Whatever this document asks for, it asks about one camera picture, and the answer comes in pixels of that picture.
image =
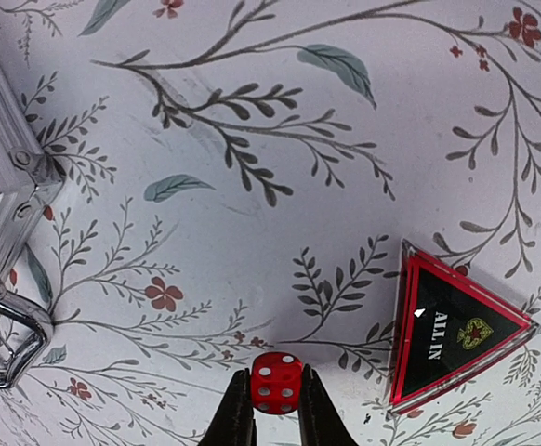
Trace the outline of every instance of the red triangle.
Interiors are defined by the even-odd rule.
[[[403,241],[391,412],[462,385],[538,329],[528,314]]]

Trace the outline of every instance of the black pliers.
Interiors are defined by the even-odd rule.
[[[358,446],[343,425],[320,376],[304,366],[297,409],[302,446]],[[250,371],[233,375],[199,446],[256,446]]]

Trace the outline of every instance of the teal leaf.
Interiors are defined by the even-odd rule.
[[[507,446],[508,444],[510,444],[512,441],[514,441],[515,439],[517,439],[521,435],[522,434],[515,435],[514,437],[508,437],[507,439],[502,439],[498,443],[493,444],[492,446]]]
[[[349,51],[330,45],[308,45],[297,52],[297,60],[333,72],[346,86],[361,94],[376,108],[367,68]]]
[[[66,359],[66,355],[66,345],[63,345],[62,347],[53,347],[44,356],[44,364],[58,364]]]
[[[144,191],[144,199],[147,202],[160,203],[164,202],[178,192],[189,189],[214,190],[215,188],[190,175],[172,175],[171,177],[167,177],[161,181],[152,183]]]
[[[31,270],[33,279],[37,283],[37,288],[39,288],[41,300],[49,304],[54,296],[51,289],[51,282],[47,277],[47,273],[43,265],[39,263],[39,260],[35,254],[33,254],[33,251],[31,251],[29,246],[27,246],[27,263],[29,264],[29,269]]]
[[[80,35],[90,35],[96,33],[101,27],[125,6],[130,0],[98,0],[91,20],[85,26]]]

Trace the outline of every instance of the red flower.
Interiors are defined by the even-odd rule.
[[[250,341],[250,344],[254,347],[263,347],[265,342],[262,339],[260,339],[258,336],[255,336]]]
[[[245,334],[243,334],[242,332],[238,331],[238,332],[235,332],[235,334],[233,335],[233,337],[235,339],[237,339],[237,343],[238,344],[242,344],[242,342],[244,342],[244,339],[245,339]]]
[[[154,286],[148,286],[144,290],[144,294],[149,299],[153,299],[151,302],[152,307],[155,309],[166,308],[167,311],[175,311],[176,300],[184,298],[184,294],[179,288],[177,286],[166,286],[160,277],[153,277],[151,283]]]
[[[463,50],[458,49],[458,46],[453,46],[452,48],[450,48],[450,52],[453,53],[456,58],[463,55]]]
[[[70,382],[72,385],[68,386],[68,391],[75,397],[78,397],[83,401],[93,398],[93,395],[91,395],[91,392],[88,391],[88,387],[85,383],[77,382],[74,378],[70,378]]]
[[[480,58],[484,58],[487,54],[487,49],[485,49],[483,45],[479,45],[478,47],[476,47],[475,51],[477,51],[477,54],[479,54]]]
[[[417,418],[419,415],[421,415],[423,411],[420,411],[419,409],[415,409],[414,411],[411,411],[407,414],[408,418]]]
[[[522,10],[515,7],[512,11],[514,20],[508,25],[510,36],[513,39],[519,39],[522,35],[522,41],[530,48],[534,47],[535,40],[541,40],[541,31],[537,28],[539,20],[533,14],[522,16]]]
[[[153,11],[152,13],[157,17],[162,17],[167,13],[169,19],[174,19],[178,16],[178,12],[174,9],[181,7],[184,4],[184,0],[161,0],[162,8]]]
[[[17,271],[15,271],[14,268],[11,269],[10,270],[10,283],[12,283],[13,285],[16,285],[18,279],[19,279],[19,274],[17,274]]]
[[[46,206],[44,208],[44,217],[49,221],[54,221],[54,211],[51,206]]]
[[[453,430],[453,437],[456,439],[463,439],[464,437],[471,435],[473,430],[475,430],[475,427],[477,427],[475,423],[463,421],[460,425],[455,427],[455,430]]]
[[[461,276],[467,276],[468,275],[468,264],[467,265],[459,265],[455,268],[455,271],[459,273]]]

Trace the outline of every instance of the red die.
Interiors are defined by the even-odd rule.
[[[285,415],[297,409],[304,364],[289,353],[258,356],[252,365],[254,407],[263,413]]]

